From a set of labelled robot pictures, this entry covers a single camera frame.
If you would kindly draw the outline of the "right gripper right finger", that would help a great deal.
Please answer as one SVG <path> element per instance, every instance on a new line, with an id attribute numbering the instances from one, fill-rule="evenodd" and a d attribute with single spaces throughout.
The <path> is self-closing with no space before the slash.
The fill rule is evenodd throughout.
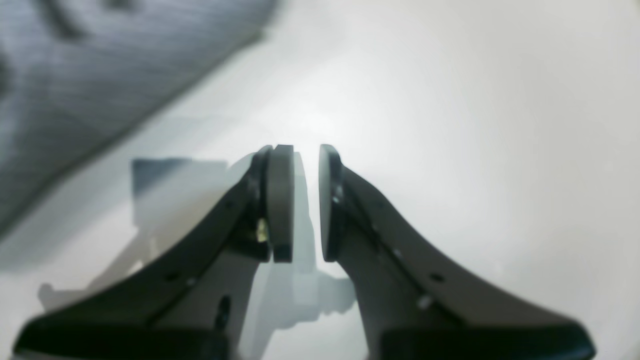
<path id="1" fill-rule="evenodd" d="M 318 153 L 322 255 L 355 289 L 373 360 L 591 360 L 583 326 L 474 275 L 371 183 Z"/>

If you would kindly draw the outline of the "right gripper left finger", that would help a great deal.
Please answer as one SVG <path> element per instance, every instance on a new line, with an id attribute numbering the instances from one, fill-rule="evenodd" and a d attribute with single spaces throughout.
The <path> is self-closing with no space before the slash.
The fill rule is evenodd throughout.
<path id="1" fill-rule="evenodd" d="M 262 263 L 294 253 L 295 153 L 263 146 L 183 239 L 96 294 L 28 321 L 26 360 L 228 360 Z"/>

